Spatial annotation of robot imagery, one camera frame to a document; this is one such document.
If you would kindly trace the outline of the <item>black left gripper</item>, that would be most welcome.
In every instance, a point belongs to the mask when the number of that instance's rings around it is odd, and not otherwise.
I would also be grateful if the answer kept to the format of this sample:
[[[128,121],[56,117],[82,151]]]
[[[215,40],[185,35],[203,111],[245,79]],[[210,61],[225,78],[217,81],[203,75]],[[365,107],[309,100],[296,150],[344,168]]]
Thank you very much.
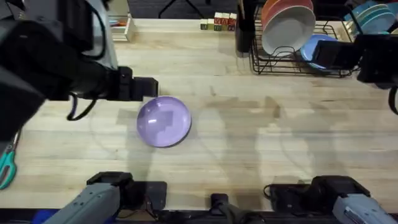
[[[129,67],[118,67],[109,73],[108,101],[143,101],[145,97],[156,98],[159,95],[159,82],[152,77],[135,77],[134,82],[139,89],[132,94],[133,77]]]

